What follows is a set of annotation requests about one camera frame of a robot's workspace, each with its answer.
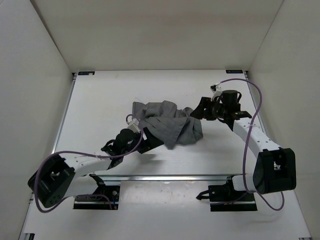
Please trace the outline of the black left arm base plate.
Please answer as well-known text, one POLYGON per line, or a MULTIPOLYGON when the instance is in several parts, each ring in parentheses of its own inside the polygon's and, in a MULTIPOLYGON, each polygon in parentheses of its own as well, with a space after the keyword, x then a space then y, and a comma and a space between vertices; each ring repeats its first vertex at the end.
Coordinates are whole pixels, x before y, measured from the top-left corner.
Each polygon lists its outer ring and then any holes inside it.
POLYGON ((76 196, 73 209, 116 211, 119 209, 120 189, 120 181, 105 181, 94 193, 76 196))

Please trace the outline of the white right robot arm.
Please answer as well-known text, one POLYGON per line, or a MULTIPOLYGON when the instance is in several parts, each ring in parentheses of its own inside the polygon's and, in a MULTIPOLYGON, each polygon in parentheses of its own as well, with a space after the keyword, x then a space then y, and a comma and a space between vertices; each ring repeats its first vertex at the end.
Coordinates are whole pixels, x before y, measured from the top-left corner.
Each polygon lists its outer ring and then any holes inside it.
POLYGON ((217 90, 213 97, 202 97, 191 117, 218 120, 238 135, 256 157, 252 174, 231 177, 224 195, 236 200, 243 191, 269 194, 294 190, 297 186, 296 156, 291 148, 282 148, 254 124, 252 116, 241 110, 242 95, 237 90, 217 90))

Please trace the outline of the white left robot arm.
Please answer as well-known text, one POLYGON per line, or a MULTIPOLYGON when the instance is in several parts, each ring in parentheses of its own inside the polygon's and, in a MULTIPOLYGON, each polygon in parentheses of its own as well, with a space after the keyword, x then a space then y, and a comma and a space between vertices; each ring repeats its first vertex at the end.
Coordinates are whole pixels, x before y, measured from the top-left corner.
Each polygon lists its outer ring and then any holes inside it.
POLYGON ((131 153, 144 154, 163 145, 145 127, 134 132, 124 128, 109 140, 101 151, 105 155, 63 150, 49 155, 27 182, 34 193, 36 207, 41 213, 49 213, 69 197, 104 198, 104 181, 97 171, 110 170, 119 165, 131 153))

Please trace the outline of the grey pleated skirt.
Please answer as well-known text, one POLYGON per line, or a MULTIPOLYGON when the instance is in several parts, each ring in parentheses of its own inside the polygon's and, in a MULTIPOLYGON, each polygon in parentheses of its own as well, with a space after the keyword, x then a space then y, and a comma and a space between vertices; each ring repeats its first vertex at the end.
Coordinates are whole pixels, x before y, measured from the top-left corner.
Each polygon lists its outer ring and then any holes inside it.
POLYGON ((203 135, 199 119, 191 117, 193 109, 185 107, 178 109, 171 101, 132 103, 132 115, 139 120, 139 125, 161 140, 167 149, 178 146, 196 144, 203 135))

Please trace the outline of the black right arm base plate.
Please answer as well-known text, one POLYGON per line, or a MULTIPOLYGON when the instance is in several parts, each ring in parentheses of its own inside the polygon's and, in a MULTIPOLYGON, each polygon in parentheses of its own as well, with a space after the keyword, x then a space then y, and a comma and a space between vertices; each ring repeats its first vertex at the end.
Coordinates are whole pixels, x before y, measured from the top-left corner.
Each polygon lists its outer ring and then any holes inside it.
POLYGON ((211 212, 255 212, 258 210, 253 193, 236 191, 232 184, 209 185, 196 199, 209 200, 211 212))

